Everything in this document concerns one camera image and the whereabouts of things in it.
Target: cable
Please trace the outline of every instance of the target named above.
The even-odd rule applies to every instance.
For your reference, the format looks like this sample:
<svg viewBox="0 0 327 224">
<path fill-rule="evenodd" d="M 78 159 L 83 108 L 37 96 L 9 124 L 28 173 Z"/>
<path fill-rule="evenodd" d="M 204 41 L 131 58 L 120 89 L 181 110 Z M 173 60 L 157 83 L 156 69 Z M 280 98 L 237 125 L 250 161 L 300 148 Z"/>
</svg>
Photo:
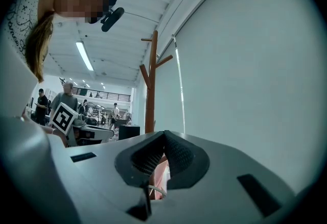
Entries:
<svg viewBox="0 0 327 224">
<path fill-rule="evenodd" d="M 162 189 L 159 189 L 157 187 L 154 187 L 153 185 L 149 185 L 148 188 L 149 189 L 154 189 L 154 190 L 160 192 L 163 195 L 163 197 L 166 197 L 167 196 L 167 193 L 165 191 L 163 191 Z"/>
</svg>

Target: white t-shirt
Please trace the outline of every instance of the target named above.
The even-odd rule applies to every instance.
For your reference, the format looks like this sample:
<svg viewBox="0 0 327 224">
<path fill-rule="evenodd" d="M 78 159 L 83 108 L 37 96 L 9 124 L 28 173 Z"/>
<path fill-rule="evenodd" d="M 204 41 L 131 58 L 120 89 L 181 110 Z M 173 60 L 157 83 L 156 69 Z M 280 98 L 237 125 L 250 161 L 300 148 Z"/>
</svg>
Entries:
<svg viewBox="0 0 327 224">
<path fill-rule="evenodd" d="M 26 39 L 37 24 L 39 0 L 14 0 L 1 26 L 1 32 L 11 42 L 19 57 L 25 62 Z"/>
<path fill-rule="evenodd" d="M 38 0 L 15 0 L 0 26 L 0 115 L 21 116 L 37 78 L 25 61 L 26 39 L 37 24 Z"/>
<path fill-rule="evenodd" d="M 119 114 L 119 109 L 117 107 L 111 110 L 111 118 L 117 119 L 118 114 Z"/>
</svg>

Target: woman's hair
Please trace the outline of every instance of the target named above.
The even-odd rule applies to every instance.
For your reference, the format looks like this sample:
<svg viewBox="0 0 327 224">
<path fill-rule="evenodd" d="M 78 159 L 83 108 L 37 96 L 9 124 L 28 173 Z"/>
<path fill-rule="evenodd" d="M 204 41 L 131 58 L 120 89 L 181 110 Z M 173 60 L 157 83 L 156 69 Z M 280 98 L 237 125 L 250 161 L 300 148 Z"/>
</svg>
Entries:
<svg viewBox="0 0 327 224">
<path fill-rule="evenodd" d="M 40 83 L 43 82 L 43 61 L 48 53 L 54 15 L 55 12 L 46 12 L 32 29 L 26 41 L 26 62 Z"/>
</svg>

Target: white partition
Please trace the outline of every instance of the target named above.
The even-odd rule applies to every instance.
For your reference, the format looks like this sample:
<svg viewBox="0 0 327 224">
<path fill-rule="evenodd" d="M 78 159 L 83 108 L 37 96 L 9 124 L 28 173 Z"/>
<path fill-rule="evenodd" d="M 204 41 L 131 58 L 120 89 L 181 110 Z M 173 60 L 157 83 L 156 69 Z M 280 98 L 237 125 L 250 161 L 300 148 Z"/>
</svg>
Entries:
<svg viewBox="0 0 327 224">
<path fill-rule="evenodd" d="M 175 52 L 172 42 L 161 60 L 169 55 L 173 59 L 158 67 L 155 85 L 155 131 L 171 130 L 183 132 L 183 114 L 180 95 L 180 83 Z"/>
<path fill-rule="evenodd" d="M 147 88 L 143 78 L 134 90 L 132 124 L 140 127 L 140 134 L 145 133 L 145 105 Z"/>
<path fill-rule="evenodd" d="M 206 0 L 176 36 L 186 133 L 244 151 L 295 192 L 310 184 L 326 148 L 323 25 L 311 0 Z M 171 65 L 157 73 L 156 128 L 180 131 Z"/>
</svg>

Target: black and white marker board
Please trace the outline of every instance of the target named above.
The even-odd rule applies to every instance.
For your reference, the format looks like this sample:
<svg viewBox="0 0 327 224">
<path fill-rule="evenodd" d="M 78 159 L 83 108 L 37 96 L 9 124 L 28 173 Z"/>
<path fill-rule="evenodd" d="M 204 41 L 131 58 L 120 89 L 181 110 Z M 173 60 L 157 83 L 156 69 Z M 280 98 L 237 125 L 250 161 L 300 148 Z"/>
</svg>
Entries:
<svg viewBox="0 0 327 224">
<path fill-rule="evenodd" d="M 73 121 L 77 119 L 77 117 L 78 113 L 76 111 L 66 104 L 60 103 L 50 123 L 67 135 Z"/>
</svg>

